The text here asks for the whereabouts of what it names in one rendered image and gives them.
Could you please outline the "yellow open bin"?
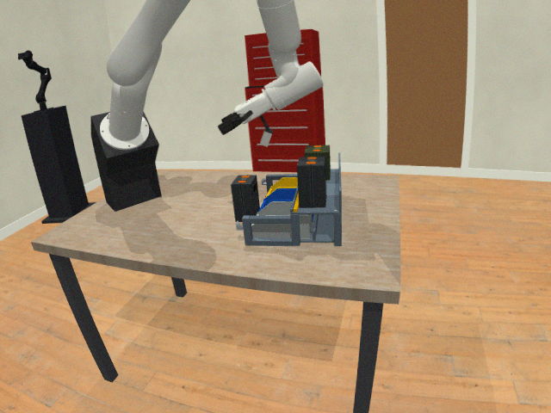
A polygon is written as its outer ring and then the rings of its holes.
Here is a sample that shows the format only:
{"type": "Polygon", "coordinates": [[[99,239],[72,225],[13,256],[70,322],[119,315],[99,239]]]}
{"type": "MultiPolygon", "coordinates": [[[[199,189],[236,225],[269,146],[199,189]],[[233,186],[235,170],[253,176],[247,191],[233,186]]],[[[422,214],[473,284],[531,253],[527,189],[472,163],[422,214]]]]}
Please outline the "yellow open bin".
{"type": "Polygon", "coordinates": [[[267,193],[266,197],[268,197],[271,193],[273,193],[278,188],[297,188],[297,185],[298,185],[297,177],[283,177],[281,180],[279,180],[277,183],[275,183],[272,187],[269,188],[269,192],[267,193]]]}

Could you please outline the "blue bin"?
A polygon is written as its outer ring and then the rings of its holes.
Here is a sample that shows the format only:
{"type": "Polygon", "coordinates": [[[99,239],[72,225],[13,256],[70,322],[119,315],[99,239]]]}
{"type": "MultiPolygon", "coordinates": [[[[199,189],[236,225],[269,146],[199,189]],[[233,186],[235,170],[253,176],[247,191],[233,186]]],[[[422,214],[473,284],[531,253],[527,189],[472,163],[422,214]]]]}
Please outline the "blue bin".
{"type": "MultiPolygon", "coordinates": [[[[293,201],[296,188],[278,188],[263,200],[259,211],[266,207],[271,201],[293,201]]],[[[259,212],[258,211],[258,212],[259,212]]]]}

